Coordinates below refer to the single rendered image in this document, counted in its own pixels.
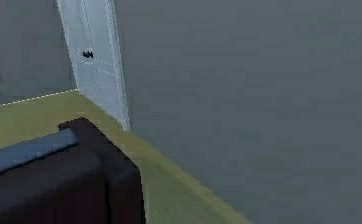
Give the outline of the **white room door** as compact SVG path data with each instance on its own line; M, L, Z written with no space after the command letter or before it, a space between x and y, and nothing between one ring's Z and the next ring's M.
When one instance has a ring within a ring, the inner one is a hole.
M79 92L130 128L113 0L56 0ZM82 53L91 51L94 58Z

